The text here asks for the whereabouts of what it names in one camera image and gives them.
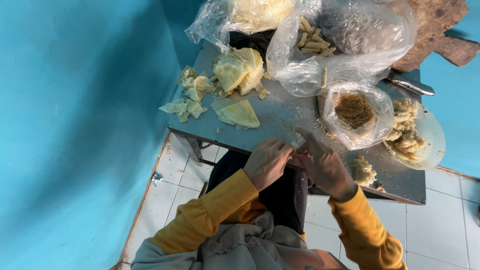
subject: blue wall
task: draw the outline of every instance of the blue wall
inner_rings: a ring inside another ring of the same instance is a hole
[[[204,39],[202,39],[198,45],[193,44],[184,32],[195,20],[202,2],[203,0],[162,0],[173,45],[182,69],[185,65],[193,67],[204,43]]]
[[[480,1],[467,0],[470,10],[446,33],[480,42]],[[432,53],[420,66],[421,80],[435,89],[423,97],[442,126],[446,152],[440,165],[480,178],[480,56],[456,67]]]
[[[0,37],[0,268],[106,270],[180,90],[163,7],[5,0]]]

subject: clear plastic bag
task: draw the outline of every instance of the clear plastic bag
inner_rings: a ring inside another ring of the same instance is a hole
[[[185,33],[193,43],[204,38],[227,54],[230,31],[251,35],[276,29],[295,6],[297,0],[205,0]]]
[[[392,99],[382,90],[353,82],[327,87],[322,124],[349,150],[369,148],[381,143],[393,129]],[[353,129],[340,120],[335,112],[341,94],[365,95],[375,117],[363,126]]]
[[[302,52],[300,15],[320,28],[336,47],[334,55]],[[417,25],[404,0],[305,0],[278,28],[267,49],[268,73],[295,96],[316,96],[321,70],[327,85],[361,82],[372,85],[388,75],[390,65],[413,46]]]

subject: mustard yellow sleeve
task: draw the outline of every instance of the mustard yellow sleeve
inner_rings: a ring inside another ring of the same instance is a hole
[[[177,216],[148,239],[168,254],[194,251],[217,233],[222,221],[257,197],[256,188],[240,169],[205,196],[180,205]]]
[[[360,186],[347,202],[328,200],[342,233],[347,258],[362,270],[406,270],[401,243],[386,231]]]

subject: white tile floor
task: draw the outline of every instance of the white tile floor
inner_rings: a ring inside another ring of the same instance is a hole
[[[174,135],[156,171],[164,181],[149,186],[134,230],[127,240],[123,269],[142,241],[168,224],[177,206],[197,198],[212,166],[196,166]],[[218,162],[226,149],[210,146],[202,149],[204,159]],[[480,183],[439,169],[426,171],[427,205],[371,201],[387,230],[402,243],[404,261],[411,270],[480,270]],[[328,198],[309,196],[305,215],[305,232],[309,248],[331,252],[347,267],[358,265],[345,256],[338,234],[340,228],[327,204]]]

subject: ground filling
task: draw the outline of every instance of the ground filling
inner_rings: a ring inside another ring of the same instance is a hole
[[[372,107],[364,95],[340,95],[340,102],[335,107],[335,112],[340,120],[353,129],[363,126],[375,117]]]

